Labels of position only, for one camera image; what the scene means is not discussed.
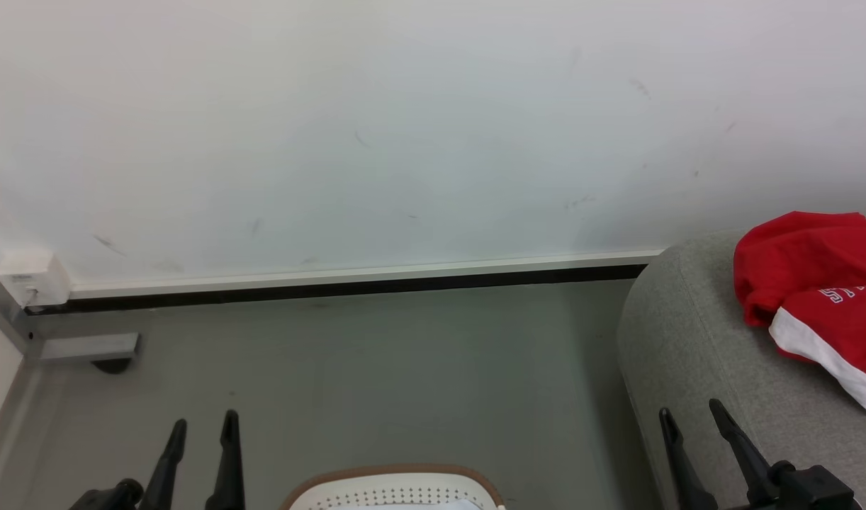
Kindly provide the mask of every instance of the brown rim of basket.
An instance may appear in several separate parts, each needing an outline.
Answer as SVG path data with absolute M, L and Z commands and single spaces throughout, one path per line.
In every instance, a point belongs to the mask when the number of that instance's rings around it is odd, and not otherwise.
M 487 477 L 469 467 L 449 464 L 390 464 L 343 469 L 342 471 L 326 472 L 325 475 L 310 478 L 310 480 L 298 485 L 288 494 L 279 510 L 291 510 L 294 501 L 297 501 L 306 491 L 311 487 L 316 487 L 316 485 L 328 484 L 329 482 L 336 482 L 347 478 L 373 477 L 374 475 L 401 475 L 405 474 L 405 472 L 440 472 L 440 474 L 444 475 L 462 475 L 462 477 L 468 477 L 476 483 L 481 484 L 487 490 L 489 496 L 493 498 L 493 503 L 496 506 L 503 506 L 504 504 L 502 497 L 495 490 L 495 485 L 491 484 Z

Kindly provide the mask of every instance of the gray floor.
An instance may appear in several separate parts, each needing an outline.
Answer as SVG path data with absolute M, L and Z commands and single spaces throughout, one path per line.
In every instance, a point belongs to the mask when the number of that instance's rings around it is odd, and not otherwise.
M 659 508 L 614 361 L 630 281 L 323 297 L 44 317 L 48 336 L 142 333 L 122 375 L 45 368 L 0 508 L 67 508 L 145 483 L 188 420 L 174 506 L 202 507 L 226 409 L 248 507 L 311 475 L 438 462 L 478 469 L 510 510 Z

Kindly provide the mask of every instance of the red garment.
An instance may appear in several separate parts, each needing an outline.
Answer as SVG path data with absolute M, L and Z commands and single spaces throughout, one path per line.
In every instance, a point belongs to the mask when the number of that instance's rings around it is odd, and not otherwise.
M 735 248 L 745 322 L 821 364 L 866 409 L 866 217 L 790 212 Z

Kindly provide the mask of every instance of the black baseboard strip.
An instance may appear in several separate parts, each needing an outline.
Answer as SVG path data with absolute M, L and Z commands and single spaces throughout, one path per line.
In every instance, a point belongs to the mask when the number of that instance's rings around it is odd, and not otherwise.
M 523 271 L 466 276 L 411 278 L 410 280 L 356 281 L 293 287 L 242 288 L 241 290 L 206 290 L 202 293 L 151 294 L 147 296 L 95 297 L 90 300 L 68 300 L 63 305 L 37 307 L 28 315 L 54 315 L 96 311 L 141 310 L 156 307 L 214 305 L 242 301 L 297 300 L 352 296 L 355 294 L 413 293 L 418 290 L 444 288 L 498 287 L 569 281 L 627 280 L 637 278 L 647 267 L 644 264 L 606 266 L 600 268 L 569 268 L 569 270 Z

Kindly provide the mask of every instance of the laundry basket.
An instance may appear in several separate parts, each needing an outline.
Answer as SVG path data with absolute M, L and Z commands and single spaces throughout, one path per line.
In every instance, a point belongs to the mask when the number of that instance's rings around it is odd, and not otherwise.
M 505 510 L 493 484 L 461 465 L 394 464 L 358 467 L 310 478 L 280 510 L 326 510 L 336 506 L 443 504 L 466 499 L 480 510 Z

